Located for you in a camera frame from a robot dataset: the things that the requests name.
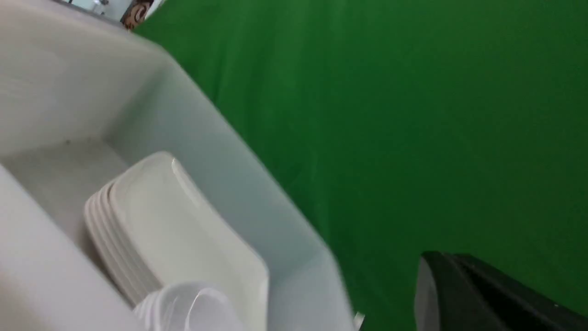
white plate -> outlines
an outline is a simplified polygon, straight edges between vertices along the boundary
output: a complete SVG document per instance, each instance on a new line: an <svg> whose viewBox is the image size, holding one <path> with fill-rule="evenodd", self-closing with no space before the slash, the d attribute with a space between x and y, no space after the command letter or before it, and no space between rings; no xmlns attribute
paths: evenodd
<svg viewBox="0 0 588 331"><path fill-rule="evenodd" d="M121 175L111 206L163 285L204 281L233 303L250 331L266 330L269 273L263 260L206 201L179 162L156 153Z"/></svg>
<svg viewBox="0 0 588 331"><path fill-rule="evenodd" d="M141 298L137 293L133 291L133 289L130 287L130 284L126 282L126 277L122 274L119 266L117 265L114 257L112 256L112 253L110 252L112 248L108 247L108 245L105 243L104 238L100 234L98 226L96 225L95 213L93 212L95 196L96 194L90 197L84 205L83 213L86 227L90 232L92 241L98 249L98 253L102 258L102 261L108 269L108 273L111 275L112 279L118 285L119 289L126 296L126 298L130 300L133 304L135 304L141 301Z"/></svg>
<svg viewBox="0 0 588 331"><path fill-rule="evenodd" d="M155 279L153 273L147 268L145 262L141 259L135 248L129 241L128 236L122 230L119 221L115 218L112 212L112 207L109 203L108 193L115 180L105 185L100 192L98 192L98 199L96 201L98 207L101 209L104 225L110 238L115 243L116 248L122 253L124 262L127 265L127 270L131 272L134 278L145 289L145 293L157 291L161 289L161 282Z"/></svg>
<svg viewBox="0 0 588 331"><path fill-rule="evenodd" d="M95 224L101 231L105 243L110 246L110 251L119 266L121 274L125 277L127 284L131 286L134 292L139 294L139 299L142 300L150 292L157 290L157 288L150 287L146 281L142 280L142 275L138 271L138 268L133 264L133 261L118 236L118 232L111 229L110 221L106 218L106 211L104 210L100 196L106 191L107 187L103 187L100 191L95 194L93 200L94 213L95 213Z"/></svg>

white plastic container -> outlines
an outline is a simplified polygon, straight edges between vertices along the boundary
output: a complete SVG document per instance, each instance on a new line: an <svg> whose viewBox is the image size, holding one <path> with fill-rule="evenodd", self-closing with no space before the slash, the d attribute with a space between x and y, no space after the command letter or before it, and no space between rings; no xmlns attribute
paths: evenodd
<svg viewBox="0 0 588 331"><path fill-rule="evenodd" d="M93 295L88 300L102 307L92 327L98 330L108 320L108 329L129 329L124 319L132 318L132 312L126 307L128 312L121 313L124 305L111 304L121 298L110 289L101 290L109 288L106 280L90 276L98 274L98 269L79 254L84 252L99 266L83 225L83 204L129 164L167 150L268 265L268 330L354 330L346 291L328 248L162 48L46 0L0 1L0 45L0 163L51 217L24 214L18 221L35 231L41 226L55 227L40 225L52 219L61 230L46 233L60 243L59 249L33 236L13 240L19 247L35 248L31 250L35 259L26 250L19 256L20 261L30 258L34 263L28 266L31 273L48 272L60 263L83 270L75 275L75 282L60 282L59 290L80 291L83 285L102 293L95 296L93 290L86 291ZM18 186L2 189L22 193ZM0 201L3 234L16 222L15 212L6 211L20 208L12 205L8 210L6 204ZM36 263L42 259L47 262ZM11 268L11 263L14 261L0 254L0 270ZM36 282L35 277L2 277L0 289L10 288L13 297L28 297L30 293L22 289L48 286ZM73 300L68 309L75 310L79 298L68 299ZM59 302L63 297L52 300ZM43 314L69 320L75 312L61 316L67 309L55 312L42 305L30 312L28 299L20 302L23 306L15 309L25 315L42 312L36 324L74 330L67 323L51 324ZM15 320L14 329L19 321Z"/></svg>

black object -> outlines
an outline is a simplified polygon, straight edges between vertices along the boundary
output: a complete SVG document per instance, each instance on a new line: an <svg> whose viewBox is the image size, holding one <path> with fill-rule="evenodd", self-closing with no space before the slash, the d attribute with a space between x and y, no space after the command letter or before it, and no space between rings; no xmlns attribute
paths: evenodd
<svg viewBox="0 0 588 331"><path fill-rule="evenodd" d="M584 331L588 319L465 254L421 255L418 331Z"/></svg>

stack of plates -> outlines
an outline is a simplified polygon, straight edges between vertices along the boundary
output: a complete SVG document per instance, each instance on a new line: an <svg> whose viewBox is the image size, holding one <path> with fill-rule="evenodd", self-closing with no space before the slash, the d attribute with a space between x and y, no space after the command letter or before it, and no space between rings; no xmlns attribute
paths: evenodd
<svg viewBox="0 0 588 331"><path fill-rule="evenodd" d="M133 311L148 331L243 331L230 300L206 283L164 287Z"/></svg>
<svg viewBox="0 0 588 331"><path fill-rule="evenodd" d="M250 331L265 330L269 274L177 159L153 154L85 205L85 222L108 272L138 304L164 286L199 281L226 294Z"/></svg>

green backdrop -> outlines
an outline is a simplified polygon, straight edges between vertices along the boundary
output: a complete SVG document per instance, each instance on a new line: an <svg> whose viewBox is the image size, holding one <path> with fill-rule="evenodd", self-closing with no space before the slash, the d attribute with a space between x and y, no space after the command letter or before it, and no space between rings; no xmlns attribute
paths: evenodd
<svg viewBox="0 0 588 331"><path fill-rule="evenodd" d="M414 328L423 250L588 315L588 2L168 0L136 32L330 245L363 330Z"/></svg>

